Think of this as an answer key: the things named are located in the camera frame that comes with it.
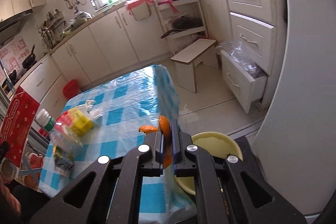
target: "range hood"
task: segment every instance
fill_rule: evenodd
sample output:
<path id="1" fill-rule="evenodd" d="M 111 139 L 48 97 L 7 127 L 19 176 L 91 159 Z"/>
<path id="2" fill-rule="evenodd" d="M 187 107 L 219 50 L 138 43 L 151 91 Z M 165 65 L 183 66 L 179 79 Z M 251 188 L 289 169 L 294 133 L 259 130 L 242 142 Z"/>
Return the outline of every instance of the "range hood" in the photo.
<path id="1" fill-rule="evenodd" d="M 21 32 L 32 15 L 33 10 L 29 9 L 0 22 L 0 48 L 11 42 L 14 36 Z"/>

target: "wok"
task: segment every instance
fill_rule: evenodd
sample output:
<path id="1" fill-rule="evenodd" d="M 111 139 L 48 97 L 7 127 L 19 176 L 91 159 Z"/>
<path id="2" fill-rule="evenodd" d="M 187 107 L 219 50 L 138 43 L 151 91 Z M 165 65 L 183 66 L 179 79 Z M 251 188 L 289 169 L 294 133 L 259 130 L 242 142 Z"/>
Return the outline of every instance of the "wok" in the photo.
<path id="1" fill-rule="evenodd" d="M 173 32 L 182 32 L 197 27 L 201 27 L 203 24 L 202 19 L 197 17 L 185 17 L 181 16 L 173 22 L 173 29 L 166 32 L 161 38 L 165 38 Z"/>
<path id="2" fill-rule="evenodd" d="M 31 65 L 35 62 L 35 54 L 34 54 L 35 44 L 33 45 L 33 48 L 31 49 L 31 53 L 23 60 L 22 66 L 24 69 L 29 69 Z"/>

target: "blue checkered tablecloth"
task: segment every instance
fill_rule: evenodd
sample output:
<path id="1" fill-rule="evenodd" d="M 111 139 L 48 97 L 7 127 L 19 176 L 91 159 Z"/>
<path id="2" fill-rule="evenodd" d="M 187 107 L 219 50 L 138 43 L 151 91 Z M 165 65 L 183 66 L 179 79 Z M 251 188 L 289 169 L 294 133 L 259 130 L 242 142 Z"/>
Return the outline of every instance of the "blue checkered tablecloth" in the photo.
<path id="1" fill-rule="evenodd" d="M 50 143 L 40 177 L 39 188 L 55 196 L 99 156 L 124 156 L 141 145 L 144 133 L 138 128 L 145 124 L 158 125 L 160 115 L 169 120 L 179 116 L 179 97 L 164 66 L 150 66 L 131 72 L 106 84 L 83 92 L 69 100 L 64 111 L 95 100 L 103 116 L 98 126 L 82 138 L 84 152 L 75 158 L 70 178 L 54 170 Z M 195 204 L 174 182 L 172 166 L 159 178 L 145 177 L 142 183 L 139 223 L 176 223 L 196 214 Z"/>

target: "yellow bowl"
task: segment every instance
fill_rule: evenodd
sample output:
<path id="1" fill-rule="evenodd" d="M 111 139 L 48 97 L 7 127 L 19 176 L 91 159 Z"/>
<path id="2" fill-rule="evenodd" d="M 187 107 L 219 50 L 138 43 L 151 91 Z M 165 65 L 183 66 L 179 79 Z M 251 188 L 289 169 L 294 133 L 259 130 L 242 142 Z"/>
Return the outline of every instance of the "yellow bowl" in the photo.
<path id="1" fill-rule="evenodd" d="M 243 153 L 239 145 L 230 137 L 219 132 L 202 132 L 191 137 L 193 144 L 204 148 L 211 155 L 225 159 L 228 154 L 236 155 L 243 160 Z M 193 177 L 177 178 L 177 184 L 187 193 L 195 195 Z"/>

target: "drawer handle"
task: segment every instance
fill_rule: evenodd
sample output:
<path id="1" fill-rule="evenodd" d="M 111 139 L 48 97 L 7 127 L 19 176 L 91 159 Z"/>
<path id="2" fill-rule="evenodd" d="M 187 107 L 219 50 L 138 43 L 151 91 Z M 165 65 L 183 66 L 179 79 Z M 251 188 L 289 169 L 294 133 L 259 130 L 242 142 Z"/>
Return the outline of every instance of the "drawer handle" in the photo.
<path id="1" fill-rule="evenodd" d="M 67 52 L 68 52 L 68 54 L 70 55 L 70 57 L 72 57 L 72 54 L 69 52 L 68 47 L 66 47 L 66 49 L 67 49 Z"/>
<path id="2" fill-rule="evenodd" d="M 229 81 L 231 82 L 232 85 L 238 87 L 238 89 L 240 89 L 240 87 L 238 85 L 236 85 L 235 83 L 233 83 L 232 79 L 230 78 L 230 74 L 227 74 L 227 78 L 229 79 Z"/>
<path id="3" fill-rule="evenodd" d="M 123 17 L 123 21 L 125 22 L 125 24 L 126 24 L 126 26 L 127 26 L 127 22 L 126 22 L 126 18 L 125 18 L 125 16 L 124 16 L 124 14 L 121 13 L 121 15 L 122 15 L 122 17 Z"/>
<path id="4" fill-rule="evenodd" d="M 43 79 L 44 78 L 42 78 L 39 82 L 38 82 L 38 84 L 36 85 L 36 86 L 39 86 L 39 85 L 41 85 L 42 84 L 42 82 L 43 82 Z"/>
<path id="5" fill-rule="evenodd" d="M 57 98 L 57 100 L 56 100 L 56 102 L 54 103 L 54 105 L 53 105 L 53 106 L 55 106 L 55 105 L 58 103 L 58 100 L 59 100 L 59 98 Z"/>
<path id="6" fill-rule="evenodd" d="M 115 17 L 115 20 L 116 20 L 116 22 L 117 22 L 117 24 L 118 24 L 119 28 L 121 29 L 120 22 L 119 22 L 118 18 L 117 18 L 117 17 Z"/>
<path id="7" fill-rule="evenodd" d="M 247 43 L 252 43 L 252 44 L 255 44 L 256 46 L 258 46 L 258 43 L 257 42 L 253 42 L 253 41 L 249 41 L 246 37 L 244 37 L 242 34 L 239 35 L 239 37 L 244 40 L 245 42 Z"/>
<path id="8" fill-rule="evenodd" d="M 69 43 L 69 47 L 70 47 L 71 51 L 72 51 L 74 54 L 76 54 L 76 51 L 75 51 L 73 45 Z"/>

